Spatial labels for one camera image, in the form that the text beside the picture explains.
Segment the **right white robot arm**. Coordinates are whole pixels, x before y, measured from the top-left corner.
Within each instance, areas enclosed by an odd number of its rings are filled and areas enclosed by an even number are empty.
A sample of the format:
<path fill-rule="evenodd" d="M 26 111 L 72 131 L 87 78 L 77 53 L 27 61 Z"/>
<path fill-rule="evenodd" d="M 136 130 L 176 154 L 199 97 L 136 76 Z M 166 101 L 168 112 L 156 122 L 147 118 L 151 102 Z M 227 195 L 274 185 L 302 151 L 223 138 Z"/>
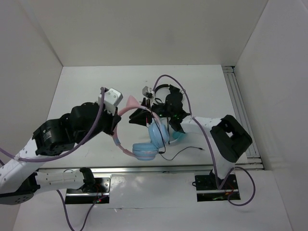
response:
<path fill-rule="evenodd" d="M 175 97 L 169 95 L 165 103 L 146 107 L 129 96 L 127 109 L 135 109 L 133 117 L 147 112 L 148 116 L 154 120 L 148 129 L 151 142 L 133 145 L 132 152 L 138 158 L 158 154 L 159 149 L 165 147 L 169 140 L 169 133 L 166 126 L 156 117 L 167 118 L 175 132 L 203 134 L 206 139 L 213 138 L 222 157 L 219 163 L 213 163 L 210 183 L 212 187 L 222 189 L 228 176 L 235 169 L 235 163 L 252 144 L 252 138 L 233 116 L 226 115 L 221 119 L 193 117 L 183 110 L 181 100 L 181 95 Z"/>

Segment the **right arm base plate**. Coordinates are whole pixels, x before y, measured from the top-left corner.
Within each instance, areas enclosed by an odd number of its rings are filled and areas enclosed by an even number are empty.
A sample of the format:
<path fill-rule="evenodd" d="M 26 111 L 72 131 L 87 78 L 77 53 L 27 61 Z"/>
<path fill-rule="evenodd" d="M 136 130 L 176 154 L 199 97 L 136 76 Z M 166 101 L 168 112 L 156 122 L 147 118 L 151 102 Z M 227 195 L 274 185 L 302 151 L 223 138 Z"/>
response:
<path fill-rule="evenodd" d="M 195 175 L 192 186 L 196 189 L 198 202 L 240 200 L 239 187 L 235 174 L 229 175 L 222 189 L 216 186 L 215 178 L 210 175 Z"/>

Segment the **pink blue cat-ear headphones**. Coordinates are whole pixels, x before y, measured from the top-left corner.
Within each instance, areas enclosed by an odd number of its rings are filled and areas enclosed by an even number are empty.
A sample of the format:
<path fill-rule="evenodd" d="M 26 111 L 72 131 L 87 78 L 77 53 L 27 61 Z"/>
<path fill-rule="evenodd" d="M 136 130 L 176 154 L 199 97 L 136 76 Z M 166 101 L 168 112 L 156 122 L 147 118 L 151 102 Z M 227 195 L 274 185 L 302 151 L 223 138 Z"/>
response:
<path fill-rule="evenodd" d="M 155 159 L 156 155 L 160 153 L 159 150 L 161 148 L 165 148 L 166 143 L 169 142 L 169 133 L 167 131 L 166 126 L 162 124 L 162 122 L 160 121 L 158 115 L 151 109 L 147 108 L 146 106 L 140 105 L 139 102 L 131 95 L 128 97 L 126 107 L 120 110 L 118 112 L 118 115 L 122 116 L 123 114 L 133 109 L 141 109 L 146 112 L 149 112 L 152 118 L 154 119 L 154 122 L 152 122 L 148 128 L 150 141 L 143 143 L 135 143 L 132 146 L 132 150 L 129 151 L 128 149 L 124 148 L 121 145 L 121 142 L 117 134 L 117 127 L 115 127 L 113 130 L 114 132 L 114 134 L 112 135 L 113 141 L 115 145 L 124 154 L 128 156 L 134 157 L 141 161 L 153 160 Z"/>

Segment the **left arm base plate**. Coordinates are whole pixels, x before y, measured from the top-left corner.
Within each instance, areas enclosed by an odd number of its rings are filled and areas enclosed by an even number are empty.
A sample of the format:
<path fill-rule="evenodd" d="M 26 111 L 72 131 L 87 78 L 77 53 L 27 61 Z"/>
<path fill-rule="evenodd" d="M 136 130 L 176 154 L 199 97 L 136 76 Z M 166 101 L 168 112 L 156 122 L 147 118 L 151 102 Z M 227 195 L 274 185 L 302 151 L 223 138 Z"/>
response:
<path fill-rule="evenodd" d="M 111 177 L 95 177 L 95 184 L 85 191 L 78 189 L 67 189 L 65 193 L 66 205 L 85 205 L 85 204 L 108 204 L 110 201 Z"/>

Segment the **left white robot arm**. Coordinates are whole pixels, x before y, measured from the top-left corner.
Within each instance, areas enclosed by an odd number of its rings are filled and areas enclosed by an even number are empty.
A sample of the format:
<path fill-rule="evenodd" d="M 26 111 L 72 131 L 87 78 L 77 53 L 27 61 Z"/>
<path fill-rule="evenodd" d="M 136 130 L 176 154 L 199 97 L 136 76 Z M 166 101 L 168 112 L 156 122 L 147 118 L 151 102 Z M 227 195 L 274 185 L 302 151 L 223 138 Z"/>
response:
<path fill-rule="evenodd" d="M 59 190 L 93 190 L 96 181 L 90 168 L 42 173 L 38 169 L 49 160 L 72 153 L 101 132 L 113 135 L 121 117 L 98 103 L 83 103 L 58 119 L 47 120 L 33 133 L 27 145 L 0 168 L 0 203 L 18 205 L 34 195 Z"/>

